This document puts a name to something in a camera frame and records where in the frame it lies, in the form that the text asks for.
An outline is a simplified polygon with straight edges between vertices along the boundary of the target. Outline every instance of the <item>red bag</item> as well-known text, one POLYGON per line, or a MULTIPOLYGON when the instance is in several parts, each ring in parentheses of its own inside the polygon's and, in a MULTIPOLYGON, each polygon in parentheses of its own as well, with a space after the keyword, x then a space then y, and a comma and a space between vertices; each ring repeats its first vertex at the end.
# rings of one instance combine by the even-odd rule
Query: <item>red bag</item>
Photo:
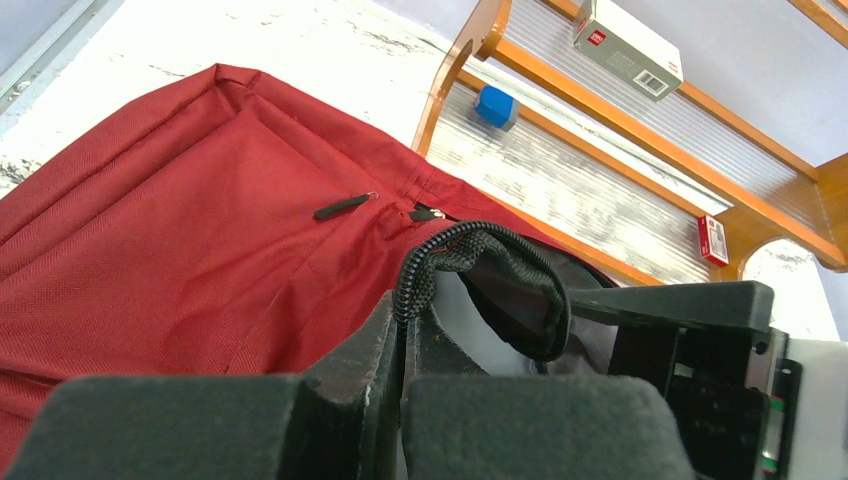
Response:
POLYGON ((553 245, 261 72, 216 66, 129 103, 0 201, 0 471, 69 378, 305 369, 450 225, 413 221, 418 203, 553 245))

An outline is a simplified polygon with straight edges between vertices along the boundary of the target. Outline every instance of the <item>blue block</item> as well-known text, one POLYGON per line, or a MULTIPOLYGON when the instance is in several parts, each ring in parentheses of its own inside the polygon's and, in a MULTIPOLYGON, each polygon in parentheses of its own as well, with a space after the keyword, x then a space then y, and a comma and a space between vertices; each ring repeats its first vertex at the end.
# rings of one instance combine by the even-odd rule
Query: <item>blue block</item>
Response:
POLYGON ((503 130, 509 130, 518 118, 521 104, 497 88, 486 85, 474 100, 474 111, 483 120, 503 130))

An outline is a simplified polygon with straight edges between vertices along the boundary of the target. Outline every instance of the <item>red card box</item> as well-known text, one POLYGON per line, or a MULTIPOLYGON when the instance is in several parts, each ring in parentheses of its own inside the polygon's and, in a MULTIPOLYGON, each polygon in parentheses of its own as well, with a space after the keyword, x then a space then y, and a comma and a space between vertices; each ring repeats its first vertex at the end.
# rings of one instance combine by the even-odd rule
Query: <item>red card box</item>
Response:
POLYGON ((718 267, 726 267, 730 263, 727 257, 724 225, 709 215, 700 217, 698 218, 698 237, 702 257, 718 267))

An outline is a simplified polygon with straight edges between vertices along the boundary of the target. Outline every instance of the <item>cardboard box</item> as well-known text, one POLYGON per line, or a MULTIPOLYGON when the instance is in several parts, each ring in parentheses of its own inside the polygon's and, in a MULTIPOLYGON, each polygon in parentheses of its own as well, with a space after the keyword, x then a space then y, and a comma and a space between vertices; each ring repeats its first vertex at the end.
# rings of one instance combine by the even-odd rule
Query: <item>cardboard box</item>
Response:
POLYGON ((700 217, 698 218, 698 238, 701 243, 702 257, 718 267, 726 267, 730 263, 727 256, 724 225, 709 215, 700 217))
POLYGON ((611 0, 584 0, 574 46, 654 101, 683 83, 680 50, 611 0))

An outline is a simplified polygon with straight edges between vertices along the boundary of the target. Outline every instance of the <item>white table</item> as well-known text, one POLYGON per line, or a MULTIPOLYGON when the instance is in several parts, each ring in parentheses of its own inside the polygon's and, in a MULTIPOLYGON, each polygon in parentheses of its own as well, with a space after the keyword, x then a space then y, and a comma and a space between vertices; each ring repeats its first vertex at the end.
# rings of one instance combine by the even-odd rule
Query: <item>white table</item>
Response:
MULTIPOLYGON (((410 144, 444 56, 369 0, 125 0, 96 27, 0 116, 0 197, 121 105, 213 63, 264 70, 410 144)), ((777 326, 833 339, 813 261, 780 242, 748 277, 775 288, 777 326)))

